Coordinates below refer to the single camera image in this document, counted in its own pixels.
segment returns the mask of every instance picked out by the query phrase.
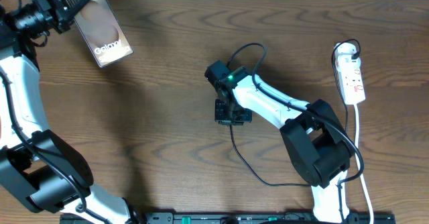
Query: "white power strip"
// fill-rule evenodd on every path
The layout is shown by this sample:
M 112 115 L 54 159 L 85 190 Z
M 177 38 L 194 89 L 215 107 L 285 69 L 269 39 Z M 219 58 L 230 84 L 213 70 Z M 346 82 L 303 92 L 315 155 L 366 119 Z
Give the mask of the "white power strip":
M 353 59 L 353 55 L 356 54 L 356 47 L 350 43 L 342 43 L 335 50 L 335 66 L 339 73 L 341 95 L 343 96 L 344 102 L 347 105 L 353 105 L 355 108 L 355 119 L 356 119 L 356 132 L 355 132 L 355 145 L 356 148 L 359 146 L 359 111 L 357 103 L 365 100 L 365 91 L 363 90 L 363 81 L 361 74 L 361 59 Z M 357 168 L 361 167 L 361 163 L 356 156 Z M 363 194 L 368 204 L 369 209 L 369 224 L 374 223 L 374 212 L 369 198 L 367 185 L 365 184 L 365 178 L 361 175 L 361 184 Z
M 352 59 L 356 47 L 343 43 L 335 50 L 335 66 L 339 73 L 341 94 L 347 105 L 354 105 L 365 100 L 361 75 L 361 59 Z

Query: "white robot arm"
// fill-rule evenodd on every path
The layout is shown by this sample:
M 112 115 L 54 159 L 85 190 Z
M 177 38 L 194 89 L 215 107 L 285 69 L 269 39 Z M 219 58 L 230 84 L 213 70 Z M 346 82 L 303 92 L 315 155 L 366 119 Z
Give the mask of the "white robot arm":
M 94 184 L 83 156 L 50 130 L 40 98 L 32 39 L 47 37 L 50 29 L 68 31 L 89 1 L 32 0 L 6 14 L 0 5 L 0 184 L 34 213 L 74 213 L 93 223 L 145 223 L 124 199 Z M 26 173 L 38 160 L 47 165 Z
M 0 75 L 2 76 L 2 87 L 0 91 L 0 119 L 1 119 L 1 138 L 0 138 L 0 182 L 16 197 L 25 207 L 37 213 L 41 210 L 51 212 L 61 211 L 63 213 L 72 213 L 89 220 L 92 223 L 138 223 L 132 222 L 134 213 L 126 201 L 119 197 L 114 197 L 103 190 L 97 184 L 89 181 L 88 195 L 85 198 L 87 210 L 79 213 L 76 207 L 81 204 L 81 200 L 76 198 L 75 193 L 69 191 L 69 186 L 64 179 L 56 176 L 52 170 L 43 168 L 36 170 L 31 174 L 23 173 L 23 169 L 15 164 L 14 156 L 22 158 L 24 156 L 21 140 L 17 137 L 15 131 L 11 129 L 12 120 L 9 114 L 8 101 L 13 104 L 13 115 L 15 123 L 20 129 L 21 134 L 28 142 L 33 142 L 33 133 L 49 131 L 49 125 L 46 120 L 42 100 L 39 92 L 39 70 L 35 64 L 26 56 L 8 57 L 0 60 Z M 54 146 L 66 145 L 65 142 L 56 142 L 52 139 Z M 35 181 L 35 177 L 40 172 L 46 177 Z M 62 186 L 63 188 L 52 188 L 52 184 Z
M 337 183 L 339 179 L 346 178 L 346 169 L 349 166 L 349 158 L 351 157 L 352 153 L 347 152 L 346 156 L 343 156 L 345 157 L 345 159 L 332 159 L 332 162 L 329 164 L 333 164 L 334 166 L 336 166 L 336 168 L 331 168 L 332 171 L 329 172 L 327 183 L 316 180 L 321 174 L 326 173 L 316 171 L 315 178 L 306 176 L 309 170 L 311 172 L 311 169 L 314 170 L 314 168 L 317 168 L 315 167 L 316 165 L 306 166 L 305 163 L 303 163 L 305 162 L 305 160 L 303 160 L 305 158 L 305 155 L 314 154 L 314 147 L 312 147 L 313 149 L 300 149 L 300 147 L 302 147 L 304 143 L 308 144 L 309 139 L 305 139 L 305 137 L 303 137 L 302 135 L 297 137 L 297 135 L 307 135 L 313 130 L 313 125 L 309 123 L 309 120 L 311 121 L 311 119 L 305 119 L 300 111 L 293 110 L 258 90 L 253 84 L 252 76 L 247 71 L 247 69 L 243 67 L 237 69 L 234 72 L 231 72 L 222 62 L 218 61 L 208 67 L 205 76 L 213 85 L 213 87 L 217 90 L 219 99 L 225 103 L 225 105 L 221 106 L 221 109 L 217 109 L 217 113 L 219 111 L 222 111 L 224 113 L 222 120 L 219 120 L 218 115 L 216 115 L 215 120 L 219 123 L 222 123 L 223 125 L 242 125 L 244 122 L 242 121 L 242 119 L 244 119 L 244 117 L 241 116 L 242 113 L 245 112 L 245 114 L 248 115 L 248 110 L 251 110 L 258 113 L 264 119 L 266 119 L 278 129 L 280 129 L 282 136 L 284 137 L 288 153 L 291 157 L 291 161 L 292 163 L 294 163 L 295 169 L 303 177 L 304 180 L 306 180 L 309 184 L 312 185 L 312 193 L 314 197 L 313 212 L 315 217 L 319 221 L 341 223 L 342 219 L 339 212 L 339 192 L 337 188 Z M 270 95 L 276 96 L 283 102 L 291 103 L 293 104 L 293 106 L 303 110 L 312 108 L 312 105 L 310 103 L 294 99 L 290 96 L 281 93 L 280 91 L 263 82 L 261 78 L 257 75 L 255 75 L 255 82 L 259 85 L 261 89 L 268 92 Z M 316 110 L 316 112 L 317 107 L 314 106 L 317 104 L 318 103 L 313 104 L 313 109 Z M 300 124 L 291 124 L 292 120 L 294 119 L 300 119 Z M 286 137 L 294 135 L 296 135 L 296 139 L 292 139 L 293 137 Z M 336 148 L 336 146 L 332 144 L 332 142 L 324 142 L 328 138 L 330 138 L 330 136 L 328 136 L 328 134 L 324 134 L 322 137 L 318 138 L 320 140 L 319 142 L 314 142 L 314 146 L 323 144 L 324 147 L 322 148 L 324 148 L 325 150 L 329 148 Z M 317 160 L 319 162 L 322 162 L 322 158 L 330 158 L 329 154 L 322 156 L 322 152 L 324 151 L 322 150 L 322 148 L 317 149 L 317 152 L 318 154 L 320 154 L 321 157 Z M 301 157 L 303 159 L 297 157 L 297 155 L 299 156 L 299 154 L 297 154 L 296 152 L 302 152 Z M 342 210 L 343 216 L 347 217 L 347 215 L 349 214 L 349 209 L 347 208 L 345 200 L 344 183 L 342 183 L 342 186 Z

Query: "wooden table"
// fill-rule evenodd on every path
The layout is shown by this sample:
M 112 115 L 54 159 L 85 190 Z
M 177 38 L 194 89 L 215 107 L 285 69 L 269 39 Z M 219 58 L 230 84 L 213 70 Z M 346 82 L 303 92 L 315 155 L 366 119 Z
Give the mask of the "wooden table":
M 14 0 L 4 0 L 11 6 Z M 142 211 L 283 212 L 311 209 L 310 188 L 266 187 L 213 121 L 206 67 L 249 42 L 267 46 L 261 77 L 344 121 L 330 54 L 357 38 L 367 100 L 360 149 L 376 211 L 398 223 L 429 219 L 429 0 L 109 0 L 135 51 L 100 69 L 76 26 L 38 50 L 40 90 L 52 130 L 89 162 L 95 180 Z M 252 68 L 259 48 L 233 68 Z M 351 110 L 350 136 L 354 136 Z M 269 182 L 303 182 L 278 130 L 254 115 L 235 128 L 240 151 Z M 355 160 L 350 173 L 356 172 Z M 2 223 L 57 223 L 0 189 Z M 347 203 L 366 211 L 356 180 Z

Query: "plug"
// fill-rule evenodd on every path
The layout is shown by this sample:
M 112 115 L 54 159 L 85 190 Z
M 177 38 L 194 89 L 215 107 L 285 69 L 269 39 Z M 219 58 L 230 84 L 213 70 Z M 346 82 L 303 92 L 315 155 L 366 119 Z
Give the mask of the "plug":
M 350 43 L 343 43 L 335 50 L 335 66 L 339 75 L 341 95 L 347 105 L 365 100 L 359 56 L 360 52 L 356 50 L 356 46 Z

